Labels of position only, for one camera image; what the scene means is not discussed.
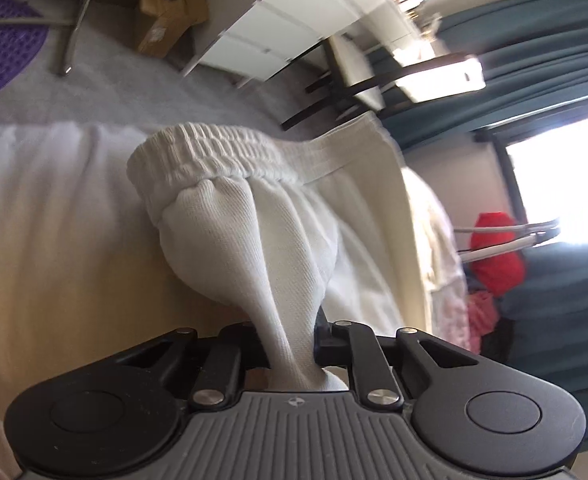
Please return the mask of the cream white sweatpants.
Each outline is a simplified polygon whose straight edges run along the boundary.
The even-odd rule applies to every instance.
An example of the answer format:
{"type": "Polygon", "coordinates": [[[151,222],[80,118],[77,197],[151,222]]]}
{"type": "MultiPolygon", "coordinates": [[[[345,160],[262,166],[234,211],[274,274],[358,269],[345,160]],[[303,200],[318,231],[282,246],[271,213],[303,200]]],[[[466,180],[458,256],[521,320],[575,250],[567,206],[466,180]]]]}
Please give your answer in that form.
{"type": "Polygon", "coordinates": [[[172,271],[249,316],[277,390],[341,388],[313,358],[319,313],[379,335],[431,328],[402,169],[372,114],[307,142],[189,122],[127,164],[172,271]]]}

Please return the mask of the pink crumpled garment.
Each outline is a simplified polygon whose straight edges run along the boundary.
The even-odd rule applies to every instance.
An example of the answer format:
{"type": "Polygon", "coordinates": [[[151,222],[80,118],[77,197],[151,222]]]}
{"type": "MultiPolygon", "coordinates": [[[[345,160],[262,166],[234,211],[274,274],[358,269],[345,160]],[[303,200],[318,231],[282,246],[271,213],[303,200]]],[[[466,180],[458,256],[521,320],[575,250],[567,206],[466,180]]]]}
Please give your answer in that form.
{"type": "Polygon", "coordinates": [[[494,298],[487,290],[477,290],[467,295],[469,345],[472,353],[479,354],[481,339],[489,335],[499,322],[499,311],[494,298]]]}

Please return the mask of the pastel pink bed quilt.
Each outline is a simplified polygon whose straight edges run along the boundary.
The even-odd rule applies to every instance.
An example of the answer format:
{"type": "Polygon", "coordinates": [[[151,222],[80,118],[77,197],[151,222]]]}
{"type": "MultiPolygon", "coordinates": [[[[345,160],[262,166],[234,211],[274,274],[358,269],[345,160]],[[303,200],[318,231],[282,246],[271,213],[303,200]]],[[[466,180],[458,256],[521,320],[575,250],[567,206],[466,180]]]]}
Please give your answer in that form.
{"type": "MultiPolygon", "coordinates": [[[[169,266],[127,174],[154,134],[74,122],[0,126],[0,479],[17,475],[2,420],[26,388],[180,326],[212,334],[251,322],[169,266]]],[[[402,174],[431,298],[425,332],[468,348],[451,223],[404,160],[402,174]]]]}

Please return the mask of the teal curtain right side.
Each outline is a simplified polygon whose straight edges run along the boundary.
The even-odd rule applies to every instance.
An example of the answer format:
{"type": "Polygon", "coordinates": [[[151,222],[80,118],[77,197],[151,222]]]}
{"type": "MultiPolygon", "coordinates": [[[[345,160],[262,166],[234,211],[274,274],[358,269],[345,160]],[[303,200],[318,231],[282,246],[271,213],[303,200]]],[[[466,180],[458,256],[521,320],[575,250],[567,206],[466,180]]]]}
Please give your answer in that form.
{"type": "Polygon", "coordinates": [[[501,302],[514,322],[507,364],[570,392],[588,421],[588,244],[533,247],[524,258],[525,281],[501,302]]]}

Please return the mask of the dark wood white-seat chair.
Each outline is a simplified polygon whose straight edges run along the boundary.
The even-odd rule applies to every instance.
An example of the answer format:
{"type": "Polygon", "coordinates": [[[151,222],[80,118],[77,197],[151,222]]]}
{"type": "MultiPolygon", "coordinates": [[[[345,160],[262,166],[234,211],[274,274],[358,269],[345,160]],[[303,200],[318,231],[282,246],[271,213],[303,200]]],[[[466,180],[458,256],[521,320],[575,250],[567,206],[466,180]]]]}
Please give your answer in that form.
{"type": "Polygon", "coordinates": [[[305,92],[324,88],[326,95],[282,122],[284,131],[330,107],[347,120],[364,112],[385,118],[416,104],[486,87],[480,61],[468,54],[449,53],[407,66],[397,63],[377,73],[367,56],[345,36],[323,39],[311,49],[323,52],[327,70],[305,92]]]}

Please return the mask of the teal curtain beside desk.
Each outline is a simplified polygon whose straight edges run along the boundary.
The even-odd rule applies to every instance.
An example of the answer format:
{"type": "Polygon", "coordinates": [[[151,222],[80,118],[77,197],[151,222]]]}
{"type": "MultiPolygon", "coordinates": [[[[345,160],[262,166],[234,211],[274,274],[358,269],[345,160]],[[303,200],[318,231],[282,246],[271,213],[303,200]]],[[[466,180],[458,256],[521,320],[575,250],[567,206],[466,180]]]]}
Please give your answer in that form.
{"type": "Polygon", "coordinates": [[[476,55],[484,89],[406,107],[383,125],[402,150],[588,96],[588,0],[502,0],[443,19],[453,52],[476,55]]]}

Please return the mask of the white chest of drawers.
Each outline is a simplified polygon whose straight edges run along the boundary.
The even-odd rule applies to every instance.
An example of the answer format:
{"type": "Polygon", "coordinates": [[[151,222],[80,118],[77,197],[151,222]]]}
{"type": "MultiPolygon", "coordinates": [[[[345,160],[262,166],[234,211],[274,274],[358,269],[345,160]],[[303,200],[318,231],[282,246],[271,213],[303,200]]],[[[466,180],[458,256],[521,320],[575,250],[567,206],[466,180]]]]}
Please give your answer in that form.
{"type": "Polygon", "coordinates": [[[209,18],[193,32],[198,65],[266,81],[319,41],[359,18],[349,0],[207,0],[209,18]]]}

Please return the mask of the white vanity desk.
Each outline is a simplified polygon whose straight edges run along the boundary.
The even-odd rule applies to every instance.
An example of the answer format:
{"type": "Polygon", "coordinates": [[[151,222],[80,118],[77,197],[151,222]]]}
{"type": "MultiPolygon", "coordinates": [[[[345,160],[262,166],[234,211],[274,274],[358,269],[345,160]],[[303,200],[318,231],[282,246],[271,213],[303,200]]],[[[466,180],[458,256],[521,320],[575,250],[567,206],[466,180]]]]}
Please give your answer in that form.
{"type": "Polygon", "coordinates": [[[359,22],[401,65],[440,58],[449,53],[437,37],[441,16],[425,21],[419,7],[425,0],[345,0],[359,14],[359,22]]]}

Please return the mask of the open brown cardboard box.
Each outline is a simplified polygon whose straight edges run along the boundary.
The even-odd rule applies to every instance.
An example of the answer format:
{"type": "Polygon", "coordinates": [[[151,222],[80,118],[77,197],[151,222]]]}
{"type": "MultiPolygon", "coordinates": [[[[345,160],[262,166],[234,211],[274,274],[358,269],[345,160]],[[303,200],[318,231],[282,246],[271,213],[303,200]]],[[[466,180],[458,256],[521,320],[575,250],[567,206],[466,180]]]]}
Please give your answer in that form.
{"type": "Polygon", "coordinates": [[[164,58],[189,28],[208,18],[207,0],[139,0],[134,50],[164,58]]]}

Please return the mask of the purple bumpy floor mat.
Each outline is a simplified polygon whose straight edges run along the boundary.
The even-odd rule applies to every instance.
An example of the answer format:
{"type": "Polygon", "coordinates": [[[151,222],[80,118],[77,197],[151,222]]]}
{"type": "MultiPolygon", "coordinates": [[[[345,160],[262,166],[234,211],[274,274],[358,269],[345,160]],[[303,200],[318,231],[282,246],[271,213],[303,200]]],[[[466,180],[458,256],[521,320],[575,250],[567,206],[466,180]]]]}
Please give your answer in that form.
{"type": "MultiPolygon", "coordinates": [[[[0,18],[40,18],[29,4],[0,0],[0,18]]],[[[39,53],[49,29],[42,25],[0,26],[0,90],[28,66],[39,53]]]]}

